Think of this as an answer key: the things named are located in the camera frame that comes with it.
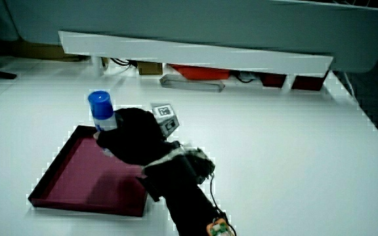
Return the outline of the person's right hand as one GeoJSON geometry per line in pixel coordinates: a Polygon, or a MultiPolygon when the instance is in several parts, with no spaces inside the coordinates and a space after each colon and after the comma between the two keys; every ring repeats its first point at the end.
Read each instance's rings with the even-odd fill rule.
{"type": "Polygon", "coordinates": [[[96,143],[124,163],[146,166],[177,149],[180,142],[167,141],[154,115],[140,108],[114,111],[117,128],[94,134],[96,143]]]}

